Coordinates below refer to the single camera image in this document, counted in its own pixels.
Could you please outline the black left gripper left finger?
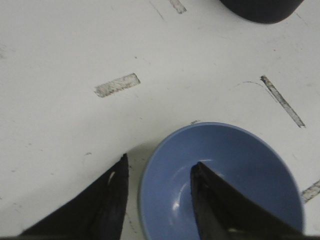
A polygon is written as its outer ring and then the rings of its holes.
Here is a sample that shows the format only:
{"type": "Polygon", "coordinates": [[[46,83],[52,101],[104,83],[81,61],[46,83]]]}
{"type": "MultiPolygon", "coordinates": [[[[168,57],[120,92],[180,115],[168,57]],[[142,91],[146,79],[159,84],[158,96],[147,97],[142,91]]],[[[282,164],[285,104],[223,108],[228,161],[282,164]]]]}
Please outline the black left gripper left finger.
{"type": "Polygon", "coordinates": [[[75,198],[29,227],[22,237],[119,237],[129,195],[124,154],[75,198]]]}

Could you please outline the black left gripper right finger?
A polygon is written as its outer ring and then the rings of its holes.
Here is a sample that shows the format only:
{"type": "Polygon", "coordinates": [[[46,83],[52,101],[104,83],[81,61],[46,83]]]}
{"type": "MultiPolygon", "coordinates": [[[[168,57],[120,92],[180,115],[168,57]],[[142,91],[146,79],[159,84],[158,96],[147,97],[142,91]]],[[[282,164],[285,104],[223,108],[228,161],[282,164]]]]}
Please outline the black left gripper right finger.
{"type": "Polygon", "coordinates": [[[245,197],[198,162],[190,170],[193,212],[200,237],[303,237],[303,233],[245,197]]]}

